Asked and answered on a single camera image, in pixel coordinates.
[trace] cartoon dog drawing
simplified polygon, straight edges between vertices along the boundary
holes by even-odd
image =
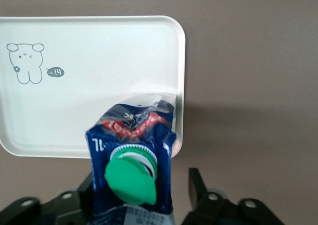
[[[6,48],[10,51],[10,61],[21,84],[41,82],[44,45],[7,44]]]

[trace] green cap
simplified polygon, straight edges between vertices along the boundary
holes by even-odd
[[[136,154],[137,152],[143,159],[129,156],[131,153]],[[151,176],[145,164],[141,162],[145,158],[150,165],[154,165],[155,175]],[[123,147],[117,150],[105,170],[105,179],[110,189],[118,198],[132,205],[144,203],[154,205],[156,203],[156,176],[156,161],[141,147]]]

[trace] cartoon ear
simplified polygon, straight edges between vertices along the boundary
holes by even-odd
[[[18,51],[18,49],[19,49],[18,45],[16,45],[16,44],[7,44],[6,48],[9,51]]]
[[[44,45],[42,44],[34,44],[32,45],[32,49],[37,52],[41,52],[44,50]]]

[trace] gray-brown background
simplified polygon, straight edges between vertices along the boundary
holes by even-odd
[[[318,0],[0,0],[0,16],[168,15],[186,34],[184,143],[172,160],[178,224],[198,167],[231,201],[262,200],[284,223],[317,224]],[[0,149],[0,209],[77,187],[88,159]]]

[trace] white label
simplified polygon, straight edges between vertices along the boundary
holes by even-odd
[[[175,225],[173,214],[165,215],[149,212],[141,207],[125,205],[127,207],[124,225]]]

